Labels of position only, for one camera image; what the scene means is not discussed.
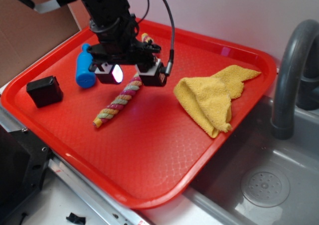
sink drain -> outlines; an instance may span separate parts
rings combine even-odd
[[[287,177],[279,170],[260,166],[245,173],[241,181],[241,191],[254,205],[270,208],[286,200],[290,185]]]

blue plastic bottle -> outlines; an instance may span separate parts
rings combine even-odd
[[[95,84],[96,76],[94,72],[89,71],[92,63],[92,55],[87,52],[89,44],[82,45],[82,52],[79,54],[76,61],[76,83],[82,88],[90,88]]]

gray faucet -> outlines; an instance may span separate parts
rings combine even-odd
[[[319,23],[312,19],[297,26],[284,53],[271,118],[275,138],[292,137],[295,105],[319,108]]]

black box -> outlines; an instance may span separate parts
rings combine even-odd
[[[26,91],[38,108],[59,102],[63,98],[63,92],[55,76],[28,83]]]

red tray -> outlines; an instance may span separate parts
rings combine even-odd
[[[168,59],[170,27],[144,21],[147,32]],[[81,45],[97,43],[88,29],[49,53],[19,75],[1,96],[3,106],[65,159],[118,202],[134,208],[159,206],[179,195],[220,148],[231,132],[211,139],[184,111],[173,94],[183,77],[211,76],[237,64],[261,71],[245,82],[242,96],[232,101],[235,129],[272,84],[273,59],[258,50],[177,29],[175,63],[165,87],[142,87],[118,115],[96,129],[93,119],[114,100],[135,74],[122,66],[124,82],[89,89],[75,82]],[[56,76],[62,102],[37,109],[26,84]]]

